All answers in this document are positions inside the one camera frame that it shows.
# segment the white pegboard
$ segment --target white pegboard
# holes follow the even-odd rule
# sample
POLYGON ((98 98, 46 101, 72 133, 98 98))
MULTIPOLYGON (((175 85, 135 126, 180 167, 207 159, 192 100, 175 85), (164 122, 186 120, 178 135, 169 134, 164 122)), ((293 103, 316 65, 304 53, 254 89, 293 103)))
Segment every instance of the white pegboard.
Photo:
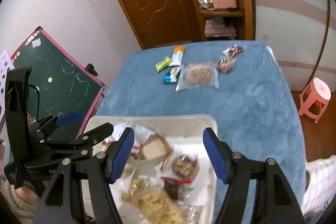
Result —
POLYGON ((14 65, 7 50, 4 50, 0 56, 0 121, 5 113, 5 83, 10 69, 14 69, 14 65))

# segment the pink plastic stool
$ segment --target pink plastic stool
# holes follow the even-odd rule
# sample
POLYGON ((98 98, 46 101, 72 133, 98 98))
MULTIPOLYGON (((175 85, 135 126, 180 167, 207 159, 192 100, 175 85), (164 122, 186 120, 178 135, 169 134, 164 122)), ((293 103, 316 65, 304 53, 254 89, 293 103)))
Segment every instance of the pink plastic stool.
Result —
POLYGON ((309 118, 315 119, 318 122, 323 112, 326 110, 331 98, 330 88, 321 79, 314 78, 304 91, 300 94, 300 110, 299 115, 306 114, 309 118), (303 95, 308 94, 307 100, 303 101, 303 95), (312 104, 315 104, 320 109, 320 113, 315 115, 308 111, 312 104))

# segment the black cable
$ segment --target black cable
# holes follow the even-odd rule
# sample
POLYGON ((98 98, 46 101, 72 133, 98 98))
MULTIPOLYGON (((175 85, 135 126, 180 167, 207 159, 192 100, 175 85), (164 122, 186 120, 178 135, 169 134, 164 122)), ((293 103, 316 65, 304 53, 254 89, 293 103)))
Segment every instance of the black cable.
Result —
POLYGON ((36 112, 36 120, 39 119, 39 111, 40 111, 40 92, 34 85, 29 85, 30 88, 33 88, 37 92, 37 112, 36 112))

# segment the pink frame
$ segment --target pink frame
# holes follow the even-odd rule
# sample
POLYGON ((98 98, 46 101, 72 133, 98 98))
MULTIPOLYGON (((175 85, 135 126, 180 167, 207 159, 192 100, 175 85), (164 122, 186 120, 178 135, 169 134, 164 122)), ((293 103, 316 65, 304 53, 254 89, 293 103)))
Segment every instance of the pink frame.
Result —
MULTIPOLYGON (((92 74, 89 74, 85 69, 84 69, 84 67, 80 64, 80 63, 78 63, 70 54, 68 54, 60 45, 58 45, 57 43, 56 43, 56 41, 54 40, 54 39, 52 39, 51 37, 50 37, 50 35, 48 35, 47 33, 46 33, 46 31, 45 30, 41 30, 41 33, 43 33, 50 41, 51 41, 51 43, 53 43, 54 45, 55 45, 55 47, 56 48, 58 48, 65 56, 66 56, 66 58, 68 58, 71 62, 73 62, 80 70, 82 70, 87 76, 89 76, 93 81, 95 81, 97 84, 101 84, 101 83, 103 83, 98 77, 96 77, 96 76, 93 76, 92 74)), ((29 37, 16 49, 16 51, 13 53, 13 55, 11 56, 11 60, 12 61, 15 61, 15 59, 16 59, 16 53, 23 47, 23 46, 27 46, 30 42, 28 42, 28 39, 29 39, 29 37)), ((87 114, 86 114, 86 116, 85 116, 85 118, 84 118, 84 121, 83 121, 83 123, 82 123, 82 125, 81 125, 81 127, 80 127, 80 129, 79 129, 79 131, 78 131, 78 134, 77 134, 77 137, 76 138, 78 138, 83 132, 84 132, 84 130, 85 130, 85 127, 86 127, 86 125, 87 125, 87 123, 88 123, 88 121, 89 121, 89 119, 90 119, 90 117, 91 117, 91 114, 92 114, 92 111, 93 111, 93 109, 95 108, 95 105, 97 104, 97 102, 98 102, 98 100, 99 100, 99 98, 100 98, 100 96, 102 95, 102 93, 103 93, 103 91, 104 91, 104 88, 105 88, 105 85, 103 84, 103 86, 101 87, 101 89, 100 89, 100 91, 98 92, 98 94, 97 94, 97 96, 96 96, 96 98, 94 99, 94 101, 93 101, 93 103, 92 103, 92 105, 91 105, 91 107, 90 107, 90 109, 89 109, 89 111, 87 112, 87 114)))

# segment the white wall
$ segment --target white wall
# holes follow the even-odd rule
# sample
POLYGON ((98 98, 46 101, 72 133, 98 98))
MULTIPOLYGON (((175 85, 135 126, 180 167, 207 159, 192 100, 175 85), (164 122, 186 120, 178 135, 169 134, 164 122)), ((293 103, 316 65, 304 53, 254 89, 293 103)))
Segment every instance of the white wall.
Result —
MULTIPOLYGON (((303 0, 322 10, 327 10, 327 0, 303 0)), ((325 24, 309 17, 262 5, 256 7, 256 40, 273 49, 277 60, 315 64, 320 52, 325 24)), ((282 67, 291 90, 303 90, 311 69, 282 67)))
MULTIPOLYGON (((336 2, 330 0, 330 16, 336 18, 336 2)), ((325 41, 324 50, 319 63, 319 66, 327 67, 336 70, 336 31, 332 28, 328 29, 327 40, 325 41)), ((331 92, 336 90, 336 74, 316 71, 314 77, 322 79, 327 83, 331 92)))
POLYGON ((11 55, 38 26, 108 86, 140 46, 117 0, 3 0, 0 51, 11 55))

